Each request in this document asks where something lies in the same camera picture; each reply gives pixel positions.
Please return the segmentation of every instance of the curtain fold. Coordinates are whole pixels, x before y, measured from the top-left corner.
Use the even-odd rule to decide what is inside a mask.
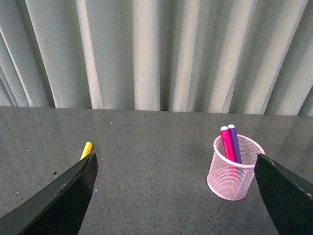
[[[0,1],[0,105],[313,116],[313,1]]]

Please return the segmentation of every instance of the speckled granite surface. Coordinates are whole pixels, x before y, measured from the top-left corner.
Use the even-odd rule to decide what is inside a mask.
[[[277,234],[255,179],[235,202],[207,185],[213,141],[230,123],[313,182],[312,117],[0,107],[0,216],[91,141],[97,191],[80,234]]]

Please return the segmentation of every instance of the purple marker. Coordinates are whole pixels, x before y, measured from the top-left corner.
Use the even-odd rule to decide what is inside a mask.
[[[235,162],[242,164],[236,127],[234,125],[228,125],[228,130],[229,130],[231,145],[233,147]]]

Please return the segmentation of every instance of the pink marker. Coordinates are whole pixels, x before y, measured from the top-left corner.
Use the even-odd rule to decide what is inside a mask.
[[[227,126],[221,127],[221,137],[222,137],[222,141],[224,145],[225,156],[227,157],[227,159],[235,162],[234,151],[231,145],[231,139],[230,139],[229,130]]]

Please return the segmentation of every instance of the mesh cup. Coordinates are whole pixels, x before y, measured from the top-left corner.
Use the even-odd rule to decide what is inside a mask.
[[[236,201],[243,199],[254,177],[254,167],[263,148],[248,137],[237,135],[242,164],[225,157],[221,136],[213,143],[214,155],[207,183],[211,190],[221,198]]]

